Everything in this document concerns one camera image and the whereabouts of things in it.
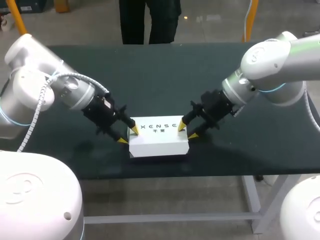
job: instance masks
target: robotic arm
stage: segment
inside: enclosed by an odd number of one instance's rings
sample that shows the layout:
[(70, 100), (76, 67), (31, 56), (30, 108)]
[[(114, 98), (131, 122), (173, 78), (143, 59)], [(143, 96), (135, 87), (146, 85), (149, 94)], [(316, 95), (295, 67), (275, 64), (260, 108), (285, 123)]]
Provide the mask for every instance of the robotic arm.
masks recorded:
[(320, 76), (320, 34), (297, 39), (283, 32), (252, 46), (238, 68), (222, 82), (222, 90), (205, 92), (201, 103), (191, 102), (192, 111), (179, 125), (181, 131), (195, 117), (204, 123), (188, 134), (196, 138), (208, 128), (219, 129), (218, 122), (228, 114), (236, 115), (257, 94), (277, 106), (296, 103), (305, 92), (305, 82)]
[(115, 106), (107, 89), (92, 78), (77, 73), (30, 34), (21, 36), (4, 60), (12, 73), (0, 94), (0, 138), (13, 139), (25, 127), (31, 126), (29, 130), (33, 130), (37, 110), (47, 110), (55, 95), (70, 109), (81, 110), (96, 124), (98, 132), (107, 133), (117, 142), (127, 143), (111, 128), (117, 120), (138, 134), (135, 121), (125, 114), (125, 107)]

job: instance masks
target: black table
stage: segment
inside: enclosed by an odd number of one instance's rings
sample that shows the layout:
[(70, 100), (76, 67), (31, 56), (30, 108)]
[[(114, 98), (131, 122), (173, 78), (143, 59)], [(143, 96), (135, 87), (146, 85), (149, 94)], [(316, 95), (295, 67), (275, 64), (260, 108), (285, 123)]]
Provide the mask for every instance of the black table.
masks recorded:
[[(53, 46), (51, 49), (78, 72), (102, 83), (116, 103), (127, 104), (132, 117), (184, 115), (190, 100), (200, 101), (206, 90), (238, 66), (252, 44), (169, 44), (118, 47)], [(319, 119), (311, 102), (311, 108)], [(126, 131), (123, 124), (115, 128)], [(22, 137), (0, 140), (0, 148), (16, 150)], [(130, 160), (128, 148), (56, 100), (41, 114), (25, 151), (66, 163), (80, 179), (280, 175), (320, 172), (320, 134), (307, 116), (303, 99), (277, 107), (262, 96), (236, 117), (226, 117), (190, 143), (182, 161)]]

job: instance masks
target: concrete floor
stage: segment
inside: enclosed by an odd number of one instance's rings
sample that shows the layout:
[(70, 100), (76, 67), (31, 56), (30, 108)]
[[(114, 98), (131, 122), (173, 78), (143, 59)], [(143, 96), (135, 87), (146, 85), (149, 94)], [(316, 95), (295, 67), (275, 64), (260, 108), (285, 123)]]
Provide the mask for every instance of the concrete floor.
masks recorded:
[[(175, 43), (239, 42), (249, 0), (181, 0), (182, 16)], [(23, 16), (28, 31), (45, 45), (121, 45), (118, 0), (75, 0), (72, 12), (49, 9)], [(145, 15), (145, 39), (151, 29)], [(320, 26), (320, 4), (313, 0), (262, 0), (252, 41), (281, 31), (301, 37)], [(3, 57), (19, 37), (16, 29), (0, 32), (0, 88), (9, 75)], [(320, 83), (308, 84), (320, 111)], [(246, 211), (238, 177), (153, 178), (82, 181), (86, 216)], [(258, 183), (260, 198), (270, 187)], [(252, 235), (248, 222), (171, 222), (89, 225), (88, 240), (282, 240), (278, 218), (263, 235)]]

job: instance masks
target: yellow fingertip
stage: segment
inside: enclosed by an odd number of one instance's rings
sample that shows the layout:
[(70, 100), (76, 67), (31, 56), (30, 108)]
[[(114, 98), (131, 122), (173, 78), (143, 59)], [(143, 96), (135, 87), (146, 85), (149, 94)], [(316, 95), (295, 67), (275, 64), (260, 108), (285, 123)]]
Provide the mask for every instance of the yellow fingertip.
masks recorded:
[(120, 137), (117, 142), (118, 143), (123, 143), (123, 144), (128, 144), (128, 142), (126, 140), (124, 140), (122, 137)]
[(194, 133), (190, 137), (188, 137), (188, 139), (194, 139), (194, 138), (197, 138), (197, 137), (199, 137), (198, 134)]
[(137, 126), (134, 126), (131, 130), (134, 131), (135, 134), (139, 135)]
[(178, 131), (182, 131), (182, 129), (184, 129), (187, 125), (184, 124), (184, 122), (181, 120), (180, 121), (180, 124), (179, 124), (179, 127), (178, 127)]

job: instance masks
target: person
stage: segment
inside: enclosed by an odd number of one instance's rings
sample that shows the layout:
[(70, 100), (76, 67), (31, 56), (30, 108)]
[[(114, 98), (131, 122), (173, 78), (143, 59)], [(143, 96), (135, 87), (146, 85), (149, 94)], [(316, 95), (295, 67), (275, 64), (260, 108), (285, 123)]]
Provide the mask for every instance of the person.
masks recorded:
[(175, 40), (180, 0), (119, 0), (123, 44), (144, 44), (145, 7), (150, 9), (149, 44), (169, 44)]

